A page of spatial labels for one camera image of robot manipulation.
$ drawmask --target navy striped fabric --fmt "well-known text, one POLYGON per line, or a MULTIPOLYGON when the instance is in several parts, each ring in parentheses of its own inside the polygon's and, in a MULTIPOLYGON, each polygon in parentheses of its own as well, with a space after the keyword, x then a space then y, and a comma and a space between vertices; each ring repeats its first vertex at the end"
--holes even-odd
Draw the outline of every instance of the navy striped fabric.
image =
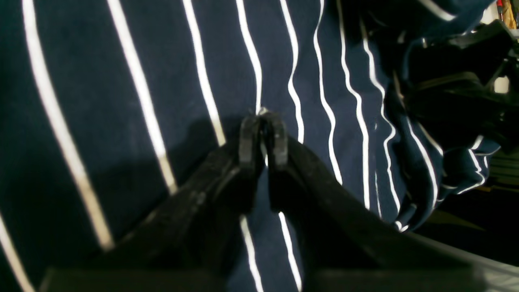
MULTIPOLYGON (((0 2, 0 290, 112 248, 261 107, 402 232, 483 184, 498 146, 428 133, 395 72, 415 40, 465 31, 489 1, 417 0, 413 17, 381 3, 0 2)), ((261 180, 228 290, 300 290, 297 234, 261 180)))

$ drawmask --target striped shirt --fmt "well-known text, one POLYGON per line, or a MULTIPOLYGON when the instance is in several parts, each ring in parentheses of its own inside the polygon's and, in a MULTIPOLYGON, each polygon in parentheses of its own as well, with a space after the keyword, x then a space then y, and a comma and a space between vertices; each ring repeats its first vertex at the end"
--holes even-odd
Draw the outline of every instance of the striped shirt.
MULTIPOLYGON (((450 142, 406 114, 406 52, 466 31, 489 3, 1 2, 0 290, 34 291, 46 268, 113 248, 261 107, 381 220, 418 227, 485 182, 498 146, 450 142)), ((265 180, 229 291, 304 281, 265 180)))

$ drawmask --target black object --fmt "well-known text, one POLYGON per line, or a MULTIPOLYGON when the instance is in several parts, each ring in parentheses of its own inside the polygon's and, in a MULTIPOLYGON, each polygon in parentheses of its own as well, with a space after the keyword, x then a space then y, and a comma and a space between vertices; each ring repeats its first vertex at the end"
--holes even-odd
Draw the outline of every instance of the black object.
POLYGON ((407 110, 427 129, 452 129, 453 135, 473 132, 495 140, 506 152, 516 150, 518 52, 517 40, 498 20, 474 33, 416 48, 409 57, 407 110), (510 90, 497 94, 494 81, 504 76, 510 80, 510 90))
POLYGON ((223 291, 224 252, 268 154, 270 201, 295 225, 311 291, 483 291, 481 273, 382 223, 278 115, 246 118, 178 193, 109 253, 51 270, 41 291, 223 291))

